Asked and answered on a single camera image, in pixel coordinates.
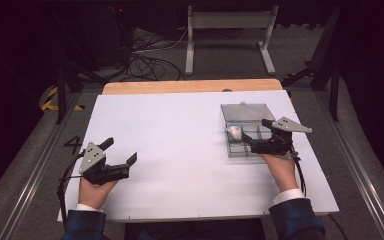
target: white table surface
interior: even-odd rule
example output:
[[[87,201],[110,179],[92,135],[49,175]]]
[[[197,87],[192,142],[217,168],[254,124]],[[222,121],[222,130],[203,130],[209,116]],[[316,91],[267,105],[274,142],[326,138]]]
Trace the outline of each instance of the white table surface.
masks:
[[[90,141],[100,144],[113,137],[114,144],[105,151],[107,164],[123,164],[138,153],[130,178],[116,185],[103,207],[107,220],[204,220],[268,214],[278,190],[267,166],[259,158],[227,155],[220,105],[242,101],[265,103],[276,119],[286,116],[299,122],[283,90],[99,96],[82,149]],[[293,140],[314,211],[339,211],[306,135],[294,133]],[[78,175],[80,163],[81,159],[73,176]],[[69,182],[67,209],[76,206],[78,182],[76,178]]]

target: suit sleeve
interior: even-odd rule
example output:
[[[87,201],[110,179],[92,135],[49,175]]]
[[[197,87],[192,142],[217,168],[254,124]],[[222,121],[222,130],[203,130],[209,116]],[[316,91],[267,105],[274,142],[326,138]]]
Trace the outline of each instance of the suit sleeve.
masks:
[[[101,240],[103,235],[106,215],[94,211],[68,211],[67,227],[62,240]]]
[[[292,199],[269,209],[279,239],[325,239],[325,229],[307,198]]]

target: white shirt cuff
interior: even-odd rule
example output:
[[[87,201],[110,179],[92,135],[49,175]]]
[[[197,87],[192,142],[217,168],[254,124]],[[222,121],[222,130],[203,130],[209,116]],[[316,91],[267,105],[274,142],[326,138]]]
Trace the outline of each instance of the white shirt cuff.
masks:
[[[77,204],[76,210],[78,210],[78,211],[103,212],[102,209],[95,209],[93,207],[89,207],[88,205],[84,205],[84,204],[81,204],[81,203]]]
[[[273,203],[276,205],[295,198],[304,198],[304,194],[302,193],[301,189],[296,188],[281,192],[273,199]]]

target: clear plastic box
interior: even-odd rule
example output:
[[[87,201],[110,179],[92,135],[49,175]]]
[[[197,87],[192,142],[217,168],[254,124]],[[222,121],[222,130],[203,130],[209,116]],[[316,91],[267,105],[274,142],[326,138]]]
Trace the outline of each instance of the clear plastic box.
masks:
[[[251,152],[246,143],[235,140],[227,129],[236,126],[252,139],[269,139],[271,131],[261,125],[261,119],[275,120],[275,118],[267,105],[264,103],[222,104],[221,109],[225,120],[226,148],[229,157],[258,157],[257,154]]]

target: person's right hand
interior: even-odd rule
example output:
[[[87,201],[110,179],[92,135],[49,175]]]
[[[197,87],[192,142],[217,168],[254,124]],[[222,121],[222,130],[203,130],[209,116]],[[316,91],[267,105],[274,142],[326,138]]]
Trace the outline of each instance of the person's right hand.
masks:
[[[111,189],[118,183],[117,181],[107,182],[103,185],[92,184],[85,178],[80,178],[79,201],[91,208],[100,209],[107,199]]]
[[[267,163],[280,192],[298,188],[295,178],[295,162],[293,159],[282,159],[270,154],[259,154]]]

